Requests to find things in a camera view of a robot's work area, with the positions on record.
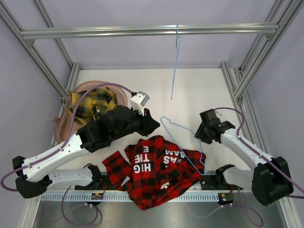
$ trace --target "laundry basket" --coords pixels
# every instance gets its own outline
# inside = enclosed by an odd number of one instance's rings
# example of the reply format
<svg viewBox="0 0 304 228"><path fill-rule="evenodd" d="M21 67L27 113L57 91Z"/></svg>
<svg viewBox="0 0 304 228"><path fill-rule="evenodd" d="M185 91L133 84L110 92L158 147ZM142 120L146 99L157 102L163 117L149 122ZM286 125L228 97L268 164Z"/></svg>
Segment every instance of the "laundry basket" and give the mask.
<svg viewBox="0 0 304 228"><path fill-rule="evenodd" d="M98 84L102 84L102 83L107 83L107 82L103 82L103 81L84 82L84 83L80 84L79 86L77 86L77 88L74 90L74 92L85 91L85 90L91 89L94 86L96 86ZM116 93L118 105L128 106L127 95L125 94L124 90L122 90L121 88L114 86L114 85L107 85L106 87L110 88L113 92ZM69 130L69 127L71 124L71 119L72 119L68 110L71 106L72 106L72 101L70 99L62 111L61 117L55 117L55 119L53 121L56 123L55 129L54 129L54 137L58 143L62 143L68 137L68 130ZM76 133L77 130L81 127L82 126L80 124L73 122L72 134Z"/></svg>

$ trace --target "red plaid shirt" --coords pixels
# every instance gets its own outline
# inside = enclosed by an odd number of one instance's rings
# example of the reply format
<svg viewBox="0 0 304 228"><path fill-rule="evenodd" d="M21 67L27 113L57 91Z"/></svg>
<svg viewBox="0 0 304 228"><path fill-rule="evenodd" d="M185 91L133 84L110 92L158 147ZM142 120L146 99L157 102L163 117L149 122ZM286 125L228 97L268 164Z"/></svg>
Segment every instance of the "red plaid shirt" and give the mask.
<svg viewBox="0 0 304 228"><path fill-rule="evenodd" d="M159 206L182 195L196 182L203 180L185 154L197 169L203 173L198 151L180 151L177 145L164 140L160 135L148 140L140 139L136 145L129 145L125 153L129 164L119 151L103 161L114 187L127 191L136 205L146 210Z"/></svg>

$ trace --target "shirt sleeve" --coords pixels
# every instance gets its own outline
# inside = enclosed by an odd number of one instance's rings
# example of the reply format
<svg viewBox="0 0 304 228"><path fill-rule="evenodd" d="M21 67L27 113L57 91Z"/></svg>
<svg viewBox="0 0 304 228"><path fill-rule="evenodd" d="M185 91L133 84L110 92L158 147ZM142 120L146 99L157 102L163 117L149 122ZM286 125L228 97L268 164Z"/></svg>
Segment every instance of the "shirt sleeve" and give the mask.
<svg viewBox="0 0 304 228"><path fill-rule="evenodd" d="M130 186L130 181L132 178L123 184L123 181L127 177L132 176L132 166L124 159L119 151L116 151L110 157L106 158L103 161L103 164L106 167L106 171L110 178L111 183L117 190L126 191L128 186Z"/></svg>

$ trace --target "robotic arm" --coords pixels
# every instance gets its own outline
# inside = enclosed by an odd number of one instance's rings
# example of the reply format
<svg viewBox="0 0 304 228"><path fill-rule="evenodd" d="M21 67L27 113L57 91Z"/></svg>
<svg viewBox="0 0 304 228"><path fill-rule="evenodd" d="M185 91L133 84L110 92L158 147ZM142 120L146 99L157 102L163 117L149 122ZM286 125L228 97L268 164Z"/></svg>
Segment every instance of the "robotic arm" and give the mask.
<svg viewBox="0 0 304 228"><path fill-rule="evenodd" d="M220 186L236 185L252 191L255 198L264 206L291 194L293 185L264 159L253 153L239 138L260 155L269 159L276 167L290 177L287 162L282 157L273 158L261 151L250 141L238 136L235 126L228 121L221 122L213 109L200 113L202 123L195 137L202 142L211 144L213 140L231 149L250 168L240 170L234 165L225 165L216 170L215 178Z"/></svg>
<svg viewBox="0 0 304 228"><path fill-rule="evenodd" d="M108 147L112 141L134 132L148 136L160 124L152 119L149 109L143 108L149 100L147 94L138 92L131 98L132 108L117 106L96 121L88 123L73 134L68 144L59 144L32 158L18 156L13 159L13 168L28 166L17 172L18 192L24 198L41 195L46 190L70 185L95 189L102 181L97 166L89 165L79 170L57 170L61 165L83 155Z"/></svg>

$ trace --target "folded cloth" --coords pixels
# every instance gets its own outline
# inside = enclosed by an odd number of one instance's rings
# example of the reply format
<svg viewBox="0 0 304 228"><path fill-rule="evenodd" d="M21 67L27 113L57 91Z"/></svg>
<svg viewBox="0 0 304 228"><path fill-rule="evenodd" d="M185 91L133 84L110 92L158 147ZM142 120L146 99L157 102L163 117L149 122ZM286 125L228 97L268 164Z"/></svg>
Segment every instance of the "folded cloth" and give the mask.
<svg viewBox="0 0 304 228"><path fill-rule="evenodd" d="M73 115L77 102L85 92L72 93L72 107L68 110L71 115ZM117 97L115 92L107 87L94 89L80 102L74 121L85 126L88 122L98 119L116 106Z"/></svg>
<svg viewBox="0 0 304 228"><path fill-rule="evenodd" d="M142 210L159 206L182 195L196 182L203 180L185 154L200 172L204 166L198 151L180 151L178 146L160 135L140 139L125 148L128 163L119 151L103 161L111 183L117 190L127 191Z"/></svg>

